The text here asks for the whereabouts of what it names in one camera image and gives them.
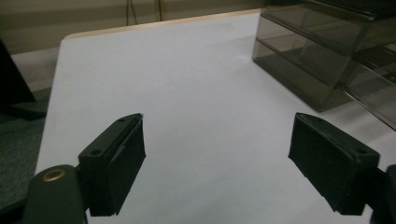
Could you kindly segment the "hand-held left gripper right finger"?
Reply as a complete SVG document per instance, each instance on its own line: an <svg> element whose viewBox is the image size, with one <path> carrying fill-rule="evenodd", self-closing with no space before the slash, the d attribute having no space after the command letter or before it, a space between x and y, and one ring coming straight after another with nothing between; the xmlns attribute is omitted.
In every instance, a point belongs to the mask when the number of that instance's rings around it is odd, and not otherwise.
<svg viewBox="0 0 396 224"><path fill-rule="evenodd" d="M289 158L332 210L342 215L362 214L379 153L324 119L298 113Z"/></svg>

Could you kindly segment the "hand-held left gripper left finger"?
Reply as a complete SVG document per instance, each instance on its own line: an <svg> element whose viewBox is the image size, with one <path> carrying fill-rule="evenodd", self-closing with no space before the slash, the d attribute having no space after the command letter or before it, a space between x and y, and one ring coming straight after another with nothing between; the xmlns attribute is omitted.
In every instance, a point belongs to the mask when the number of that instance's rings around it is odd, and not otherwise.
<svg viewBox="0 0 396 224"><path fill-rule="evenodd" d="M92 217L120 212L145 158L140 113L115 120L78 155L84 205Z"/></svg>

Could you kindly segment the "smoked clear plastic drawer unit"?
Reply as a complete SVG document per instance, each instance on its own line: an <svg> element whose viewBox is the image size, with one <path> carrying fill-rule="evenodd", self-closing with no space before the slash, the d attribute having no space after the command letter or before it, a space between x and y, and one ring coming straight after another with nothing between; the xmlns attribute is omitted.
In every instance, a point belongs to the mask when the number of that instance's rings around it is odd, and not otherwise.
<svg viewBox="0 0 396 224"><path fill-rule="evenodd" d="M396 0L265 0L252 60L318 112L355 101L396 131Z"/></svg>

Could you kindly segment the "black stand base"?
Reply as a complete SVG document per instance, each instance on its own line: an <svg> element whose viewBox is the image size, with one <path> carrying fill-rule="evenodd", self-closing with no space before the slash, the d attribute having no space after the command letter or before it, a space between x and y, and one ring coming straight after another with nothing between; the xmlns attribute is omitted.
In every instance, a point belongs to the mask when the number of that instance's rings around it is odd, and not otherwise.
<svg viewBox="0 0 396 224"><path fill-rule="evenodd" d="M15 107L16 104L34 102L34 95L0 38L0 114L27 120L43 119L46 111Z"/></svg>

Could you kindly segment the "thin metal stand legs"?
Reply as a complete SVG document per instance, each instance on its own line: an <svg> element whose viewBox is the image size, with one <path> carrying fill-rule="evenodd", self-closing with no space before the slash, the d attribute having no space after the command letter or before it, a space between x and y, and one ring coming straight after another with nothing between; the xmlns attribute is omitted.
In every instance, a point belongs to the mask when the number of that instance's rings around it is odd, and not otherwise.
<svg viewBox="0 0 396 224"><path fill-rule="evenodd" d="M126 0L125 15L127 26L162 21L162 0Z"/></svg>

